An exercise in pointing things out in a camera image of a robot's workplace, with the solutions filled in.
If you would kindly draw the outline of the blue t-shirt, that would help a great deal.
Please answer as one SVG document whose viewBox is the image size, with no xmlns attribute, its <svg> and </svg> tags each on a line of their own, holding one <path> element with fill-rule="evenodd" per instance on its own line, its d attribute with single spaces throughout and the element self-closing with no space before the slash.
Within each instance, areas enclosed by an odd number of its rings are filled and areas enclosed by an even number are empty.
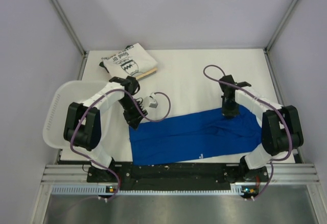
<svg viewBox="0 0 327 224">
<path fill-rule="evenodd" d="M 129 130 L 135 165 L 157 165 L 248 153 L 261 143 L 261 127 L 245 107 L 226 118 L 220 108 L 146 122 Z"/>
</svg>

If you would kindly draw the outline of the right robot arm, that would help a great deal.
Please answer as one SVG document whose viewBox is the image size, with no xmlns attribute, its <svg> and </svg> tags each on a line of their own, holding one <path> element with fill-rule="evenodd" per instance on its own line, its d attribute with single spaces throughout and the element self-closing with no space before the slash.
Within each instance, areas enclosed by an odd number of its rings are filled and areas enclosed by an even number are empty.
<svg viewBox="0 0 327 224">
<path fill-rule="evenodd" d="M 304 143 L 298 110 L 282 106 L 259 95 L 247 82 L 236 83 L 231 75 L 218 80 L 222 95 L 222 115 L 228 119 L 240 115 L 240 107 L 248 109 L 261 121 L 261 142 L 239 163 L 239 176 L 252 180 L 266 163 L 282 152 L 291 153 Z"/>
</svg>

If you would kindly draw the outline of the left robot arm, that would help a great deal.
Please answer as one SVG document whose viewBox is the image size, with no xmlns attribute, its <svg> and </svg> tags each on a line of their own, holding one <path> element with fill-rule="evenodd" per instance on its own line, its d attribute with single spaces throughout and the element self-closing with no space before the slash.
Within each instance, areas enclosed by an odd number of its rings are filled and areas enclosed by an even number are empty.
<svg viewBox="0 0 327 224">
<path fill-rule="evenodd" d="M 118 102 L 123 108 L 125 121 L 136 130 L 144 116 L 148 115 L 142 106 L 143 101 L 133 99 L 139 90 L 140 84 L 135 77 L 113 77 L 93 96 L 83 102 L 73 102 L 68 107 L 63 137 L 74 153 L 99 168 L 98 175 L 104 181 L 113 180 L 116 169 L 110 166 L 113 158 L 102 146 L 102 120 L 112 105 Z"/>
</svg>

